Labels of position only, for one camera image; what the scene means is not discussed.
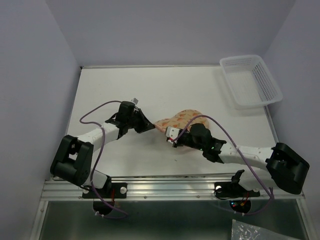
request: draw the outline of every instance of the laundry basket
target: laundry basket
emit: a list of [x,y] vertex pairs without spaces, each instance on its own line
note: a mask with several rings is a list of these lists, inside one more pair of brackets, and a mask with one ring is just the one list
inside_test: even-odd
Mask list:
[[262,107],[282,100],[279,86],[260,56],[226,57],[220,65],[237,107]]

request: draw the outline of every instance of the metal frame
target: metal frame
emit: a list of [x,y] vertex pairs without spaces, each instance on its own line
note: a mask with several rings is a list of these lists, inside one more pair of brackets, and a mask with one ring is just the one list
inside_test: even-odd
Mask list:
[[[134,66],[141,67],[194,67],[194,66]],[[115,66],[88,66],[85,69],[115,68]],[[274,141],[279,141],[268,106],[264,107]],[[113,177],[113,182],[126,182],[126,198],[120,201],[214,201],[215,182],[230,181],[234,173],[205,174],[188,176],[139,176],[139,177]],[[269,196],[261,190],[261,196],[257,200],[268,199]],[[83,190],[69,182],[51,179],[43,186],[39,207],[31,231],[30,240],[38,240],[44,223],[49,201],[92,201],[82,198]],[[301,218],[310,240],[318,239],[317,231],[308,210],[305,195],[292,195],[280,189],[274,190],[276,199],[296,199]]]

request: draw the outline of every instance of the white table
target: white table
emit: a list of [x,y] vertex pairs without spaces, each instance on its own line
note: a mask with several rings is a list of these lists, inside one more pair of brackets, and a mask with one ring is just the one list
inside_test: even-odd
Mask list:
[[[95,128],[79,123],[79,118],[96,106],[110,100],[133,98],[139,100],[139,108],[151,122],[195,109],[215,118],[238,145],[275,145],[264,108],[235,109],[219,66],[83,69],[67,133],[77,136]],[[111,103],[86,120],[103,123],[118,108],[118,103]],[[228,140],[213,122],[210,130],[214,137]],[[194,149],[173,148],[156,129],[142,134],[132,129],[109,143],[97,167],[113,177],[220,174],[239,169],[237,164],[212,163]]]

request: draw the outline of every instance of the beige fabric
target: beige fabric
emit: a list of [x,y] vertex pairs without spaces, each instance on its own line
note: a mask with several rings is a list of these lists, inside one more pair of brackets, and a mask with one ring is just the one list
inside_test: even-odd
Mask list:
[[[161,132],[165,132],[167,127],[174,127],[183,129],[187,123],[195,116],[202,115],[201,112],[197,110],[187,109],[178,112],[172,118],[165,118],[154,123],[154,126]],[[209,121],[205,117],[198,117],[189,125],[188,130],[190,130],[193,124],[203,124],[207,129],[209,129]]]

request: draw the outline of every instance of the orange print on cloth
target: orange print on cloth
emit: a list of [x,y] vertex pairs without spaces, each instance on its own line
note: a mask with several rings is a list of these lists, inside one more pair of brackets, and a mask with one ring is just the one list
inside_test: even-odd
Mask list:
[[[197,110],[187,109],[187,110],[178,112],[172,118],[165,118],[165,119],[156,121],[154,123],[154,126],[163,133],[166,131],[167,127],[183,129],[192,118],[198,115],[202,115],[202,113]],[[203,124],[207,129],[209,129],[209,121],[205,117],[196,118],[189,125],[188,130],[190,130],[190,127],[193,124]]]

